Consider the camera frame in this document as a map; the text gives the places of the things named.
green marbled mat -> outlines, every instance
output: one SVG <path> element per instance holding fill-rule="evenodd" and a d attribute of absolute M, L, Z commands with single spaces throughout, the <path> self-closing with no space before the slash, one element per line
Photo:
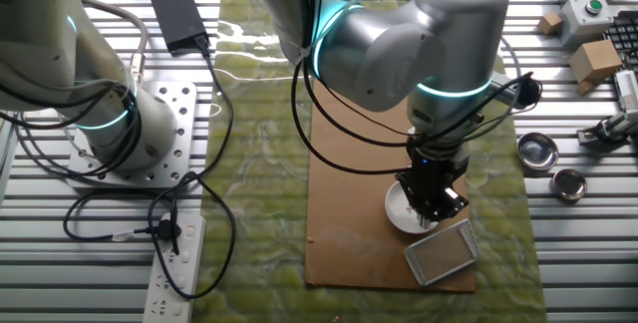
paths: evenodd
<path fill-rule="evenodd" d="M 235 126 L 207 182 L 236 216 L 237 243 L 219 287 L 195 301 L 193 322 L 546 321 L 512 119 L 468 144 L 472 225 L 482 253 L 475 294 L 305 288 L 308 152 L 288 104 L 292 67 L 258 0 L 221 0 L 220 17 L 215 66 L 234 103 Z M 305 93 L 300 98 L 309 131 L 311 107 Z M 226 126 L 226 110 L 217 104 L 223 107 L 219 97 L 211 108 L 209 160 Z M 492 104 L 485 115 L 504 109 Z M 207 224 L 199 289 L 216 276 L 229 238 L 225 213 L 209 197 L 202 214 Z"/>

mounting hole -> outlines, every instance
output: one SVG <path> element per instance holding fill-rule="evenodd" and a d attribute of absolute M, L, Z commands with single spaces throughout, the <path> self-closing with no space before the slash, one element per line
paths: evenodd
<path fill-rule="evenodd" d="M 144 145 L 144 151 L 147 153 L 148 156 L 152 157 L 153 159 L 159 159 L 160 158 L 160 153 L 158 152 L 158 149 L 156 149 L 151 144 L 145 144 Z"/>

robotic arm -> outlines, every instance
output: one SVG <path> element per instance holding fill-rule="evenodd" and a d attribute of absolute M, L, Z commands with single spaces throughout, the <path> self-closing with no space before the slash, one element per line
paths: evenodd
<path fill-rule="evenodd" d="M 422 225 L 433 227 L 463 209 L 468 202 L 452 184 L 468 165 L 462 138 L 482 118 L 473 109 L 500 87 L 491 76 L 508 0 L 411 0 L 387 12 L 352 0 L 317 0 L 311 9 L 302 0 L 262 1 L 291 63 L 308 51 L 304 10 L 314 10 L 306 62 L 315 78 L 370 111 L 408 97 L 416 129 L 408 144 L 412 167 L 397 180 Z M 501 90 L 497 98 L 510 103 L 517 95 Z"/>
<path fill-rule="evenodd" d="M 118 85 L 97 103 L 73 105 L 105 88 L 80 83 L 104 79 Z M 121 156 L 122 147 L 134 146 L 119 171 L 158 162 L 175 140 L 173 112 L 142 88 L 93 25 L 81 0 L 0 0 L 0 89 L 2 110 L 55 108 L 65 118 L 84 113 L 76 125 L 102 163 Z M 135 96 L 131 107 L 120 95 L 124 91 Z M 133 112 L 139 117 L 132 118 Z M 130 143 L 134 136 L 139 139 Z"/>

green button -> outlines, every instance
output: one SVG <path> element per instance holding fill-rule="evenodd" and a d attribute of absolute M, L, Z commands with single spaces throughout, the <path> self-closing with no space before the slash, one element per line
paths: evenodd
<path fill-rule="evenodd" d="M 598 0 L 592 0 L 589 2 L 589 6 L 594 9 L 594 10 L 600 10 L 602 9 L 602 3 L 599 2 Z"/>

power adapter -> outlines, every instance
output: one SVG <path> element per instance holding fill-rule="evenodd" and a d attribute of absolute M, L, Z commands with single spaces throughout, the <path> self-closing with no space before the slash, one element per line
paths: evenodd
<path fill-rule="evenodd" d="M 200 36 L 205 38 L 206 47 L 210 44 L 195 0 L 151 0 L 151 3 L 166 47 L 173 56 L 199 51 L 195 38 Z"/>

